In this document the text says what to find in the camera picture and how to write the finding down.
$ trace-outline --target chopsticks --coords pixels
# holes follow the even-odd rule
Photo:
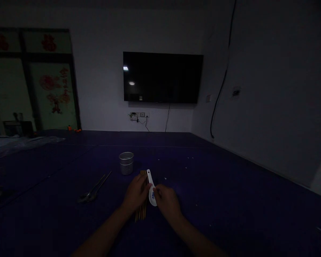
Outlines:
[[[142,170],[140,171],[140,174],[142,175],[146,175],[146,171]],[[147,198],[145,199],[145,201],[142,203],[142,205],[140,205],[138,207],[138,209],[136,210],[136,217],[134,219],[134,222],[136,223],[137,220],[144,220],[146,218],[146,205],[147,205]]]

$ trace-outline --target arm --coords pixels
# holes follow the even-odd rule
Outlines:
[[[151,184],[142,188],[147,175],[139,174],[129,185],[124,202],[72,256],[106,256],[126,221],[146,199]]]
[[[176,193],[172,188],[158,185],[153,191],[161,213],[195,256],[227,256],[182,215]]]

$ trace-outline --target chinese character decoration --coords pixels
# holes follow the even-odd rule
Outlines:
[[[64,93],[59,96],[59,101],[60,101],[61,103],[64,102],[65,104],[67,104],[67,103],[70,102],[70,95],[68,94],[68,92],[70,93],[70,91],[68,91],[67,89],[65,89],[65,90],[64,90]]]
[[[43,75],[39,79],[39,84],[44,90],[53,90],[55,88],[61,88],[62,86],[58,84],[59,77],[51,77],[49,75]]]
[[[54,40],[55,38],[50,34],[44,34],[44,40],[42,41],[42,45],[45,51],[56,51],[57,45],[55,44]]]
[[[0,50],[7,51],[9,44],[6,41],[6,37],[3,34],[0,34]]]
[[[68,80],[67,80],[68,72],[69,72],[69,70],[65,67],[60,70],[61,77],[63,78],[62,82],[63,82],[64,88],[68,88]]]
[[[57,112],[58,114],[62,114],[61,109],[60,109],[60,103],[57,95],[54,95],[52,93],[48,94],[46,98],[51,102],[51,105],[53,105],[52,108],[52,113]]]

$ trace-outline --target light switch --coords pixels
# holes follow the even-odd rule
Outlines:
[[[211,97],[212,97],[212,95],[206,96],[206,102],[210,102]]]

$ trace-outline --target flat screen tv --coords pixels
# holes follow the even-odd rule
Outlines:
[[[197,103],[203,55],[123,54],[125,101]]]

